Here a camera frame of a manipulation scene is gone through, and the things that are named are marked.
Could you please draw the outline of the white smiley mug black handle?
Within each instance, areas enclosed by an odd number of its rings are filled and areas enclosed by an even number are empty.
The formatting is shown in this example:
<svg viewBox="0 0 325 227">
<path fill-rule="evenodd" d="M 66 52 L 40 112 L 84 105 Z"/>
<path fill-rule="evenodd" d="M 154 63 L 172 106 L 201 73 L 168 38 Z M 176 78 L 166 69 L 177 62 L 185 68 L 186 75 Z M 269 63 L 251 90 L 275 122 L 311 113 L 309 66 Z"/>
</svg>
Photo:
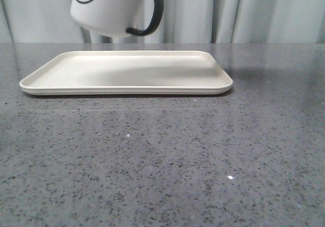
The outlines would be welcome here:
<svg viewBox="0 0 325 227">
<path fill-rule="evenodd" d="M 164 0 L 153 0 L 148 27 L 136 28 L 144 0 L 72 0 L 71 16 L 83 28 L 101 36 L 122 38 L 146 36 L 156 31 L 164 12 Z"/>
</svg>

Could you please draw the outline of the cream rectangular plastic tray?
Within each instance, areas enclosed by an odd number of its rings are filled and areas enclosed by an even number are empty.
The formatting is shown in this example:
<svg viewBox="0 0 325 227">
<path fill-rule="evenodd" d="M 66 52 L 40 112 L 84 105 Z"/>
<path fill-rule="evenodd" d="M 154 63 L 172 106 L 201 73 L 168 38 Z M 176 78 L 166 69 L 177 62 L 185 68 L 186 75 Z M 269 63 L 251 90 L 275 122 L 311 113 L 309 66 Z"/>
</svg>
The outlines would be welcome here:
<svg viewBox="0 0 325 227">
<path fill-rule="evenodd" d="M 232 78 L 203 51 L 73 51 L 27 77 L 32 95 L 222 94 Z"/>
</svg>

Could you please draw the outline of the pale grey-green curtain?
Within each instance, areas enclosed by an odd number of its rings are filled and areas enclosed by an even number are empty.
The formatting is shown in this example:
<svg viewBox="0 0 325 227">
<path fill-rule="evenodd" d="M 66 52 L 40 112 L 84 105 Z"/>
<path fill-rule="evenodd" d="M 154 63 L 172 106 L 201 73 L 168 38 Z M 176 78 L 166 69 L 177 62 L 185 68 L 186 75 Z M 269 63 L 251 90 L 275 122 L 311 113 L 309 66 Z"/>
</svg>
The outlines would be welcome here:
<svg viewBox="0 0 325 227">
<path fill-rule="evenodd" d="M 81 28 L 71 0 L 1 0 L 2 43 L 323 43 L 324 0 L 164 0 L 146 37 L 109 38 Z"/>
</svg>

